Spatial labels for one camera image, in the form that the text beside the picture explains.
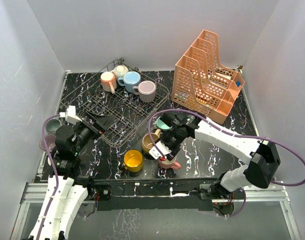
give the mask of light blue mug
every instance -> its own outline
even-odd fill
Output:
[[[125,86],[127,92],[133,93],[133,87],[141,83],[141,75],[136,71],[129,71],[123,77],[119,77],[117,82],[120,86]]]

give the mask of white wall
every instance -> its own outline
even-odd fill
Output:
[[[261,33],[243,76],[261,136],[292,146],[305,157],[305,0],[280,1]],[[305,169],[280,150],[279,180],[301,181]],[[305,185],[287,189],[305,240]]]
[[[244,65],[277,0],[28,0],[65,70],[115,58],[170,70],[203,29],[219,35],[226,66]]]
[[[26,0],[0,0],[0,240],[9,239],[65,71]]]

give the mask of wire dish rack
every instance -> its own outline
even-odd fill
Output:
[[[106,92],[101,85],[101,74],[113,70],[118,65],[126,66],[129,71],[140,74],[142,81],[152,81],[156,84],[154,101],[142,102],[139,96],[126,91],[124,86],[117,84],[115,94]],[[111,147],[120,148],[147,122],[147,120],[165,103],[170,92],[167,87],[139,71],[137,67],[127,65],[123,58],[115,59],[87,81],[76,87],[71,93],[61,99],[59,109],[69,105],[76,106],[77,114],[91,122],[85,112],[97,115],[115,116],[114,123],[101,136]]]

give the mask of cup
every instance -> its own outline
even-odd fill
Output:
[[[136,71],[129,71],[123,77],[117,79],[120,86],[125,86],[127,92],[132,93],[133,87],[141,83],[141,75]]]
[[[124,168],[132,173],[137,173],[143,168],[143,155],[138,150],[129,150],[123,157]]]
[[[56,135],[54,135],[54,134],[47,134],[44,137],[46,139],[46,143],[48,145],[48,149],[51,152],[53,150],[53,148],[56,146],[56,144],[55,144]],[[39,147],[41,148],[41,150],[46,152],[46,146],[44,144],[43,138],[41,138],[41,140],[39,142]]]
[[[152,139],[154,142],[156,142],[160,136],[162,131],[160,129],[157,129],[154,133],[152,133]],[[141,141],[141,149],[145,154],[149,154],[149,150],[153,148],[153,143],[151,141],[151,138],[149,137],[149,134],[146,134]]]
[[[62,121],[58,118],[53,118],[46,123],[45,130],[48,134],[55,134],[57,129],[62,126]]]
[[[159,159],[158,162],[163,169],[180,169],[182,166],[179,162],[176,161],[176,159],[177,156],[175,156],[171,161],[169,161],[168,159],[166,159],[165,161],[161,161]]]
[[[143,81],[138,86],[132,87],[133,94],[139,95],[144,103],[152,102],[156,97],[156,84],[152,81]]]
[[[129,72],[128,68],[124,65],[116,66],[111,72],[114,74],[116,79],[123,78],[126,73]]]
[[[155,121],[153,123],[154,126],[158,127],[159,129],[161,129],[162,131],[167,131],[169,129],[172,128],[172,126],[168,126],[166,123],[164,123],[162,120],[161,120],[161,117],[158,117],[157,118],[157,121]]]
[[[117,83],[116,83],[115,75],[111,71],[103,72],[100,76],[100,80],[103,90],[115,94]]]

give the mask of dish rack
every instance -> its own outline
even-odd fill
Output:
[[[244,83],[221,65],[218,35],[203,30],[175,65],[171,100],[223,124]]]
[[[129,71],[139,73],[141,81],[154,82],[157,86],[154,101],[142,102],[139,96],[127,92],[125,87],[120,85],[117,85],[115,94],[104,91],[101,74],[113,70],[118,65],[124,65]],[[74,105],[77,114],[89,122],[85,115],[86,111],[96,115],[115,116],[114,123],[101,139],[113,148],[120,148],[166,102],[169,95],[167,87],[139,71],[137,67],[127,65],[124,59],[120,58],[110,62],[80,86],[76,86],[74,91],[61,99],[59,109],[65,111],[69,105]]]

